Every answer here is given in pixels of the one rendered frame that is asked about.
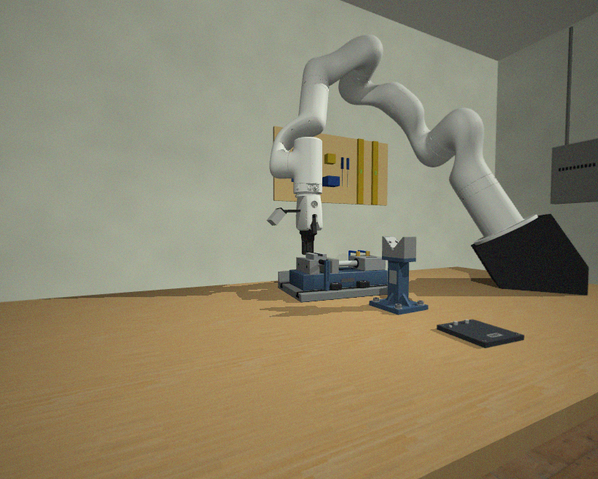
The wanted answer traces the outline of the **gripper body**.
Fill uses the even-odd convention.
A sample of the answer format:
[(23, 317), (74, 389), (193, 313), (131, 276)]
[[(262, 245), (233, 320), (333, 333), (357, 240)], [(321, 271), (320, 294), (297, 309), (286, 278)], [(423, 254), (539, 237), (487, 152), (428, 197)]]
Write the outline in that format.
[(322, 230), (322, 202), (319, 194), (297, 194), (296, 228), (299, 231), (311, 230), (312, 215), (316, 216), (316, 230)]

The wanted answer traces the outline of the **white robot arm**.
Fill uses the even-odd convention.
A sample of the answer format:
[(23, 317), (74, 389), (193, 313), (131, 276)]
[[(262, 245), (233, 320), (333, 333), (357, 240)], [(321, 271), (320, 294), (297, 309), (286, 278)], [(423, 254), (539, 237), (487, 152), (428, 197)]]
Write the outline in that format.
[(294, 194), (322, 194), (322, 140), (314, 136), (325, 129), (329, 86), (340, 80), (341, 97), (353, 105), (374, 106), (390, 116), (425, 166), (438, 167), (455, 156), (449, 181), (483, 235), (475, 245), (535, 220), (537, 214), (526, 218), (519, 214), (486, 165), (480, 116), (470, 108), (457, 108), (430, 131), (422, 103), (406, 87), (398, 82), (370, 81), (382, 55), (380, 39), (362, 35), (307, 62), (298, 117), (279, 131), (272, 146), (272, 176), (293, 178)]

